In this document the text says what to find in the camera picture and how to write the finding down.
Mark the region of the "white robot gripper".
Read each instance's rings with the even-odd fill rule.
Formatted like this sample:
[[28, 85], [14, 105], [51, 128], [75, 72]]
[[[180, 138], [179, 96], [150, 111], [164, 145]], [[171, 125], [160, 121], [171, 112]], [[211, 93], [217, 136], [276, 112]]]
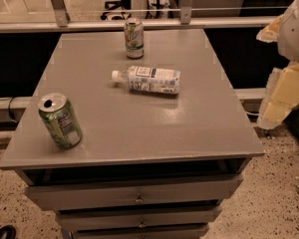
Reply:
[[[299, 0], [294, 0], [283, 16], [279, 15], [260, 30], [256, 39], [265, 43], [277, 41], [281, 56], [299, 62]], [[298, 107], [299, 63], [291, 62], [283, 70], [274, 68], [267, 81], [257, 125], [263, 129], [274, 129]]]

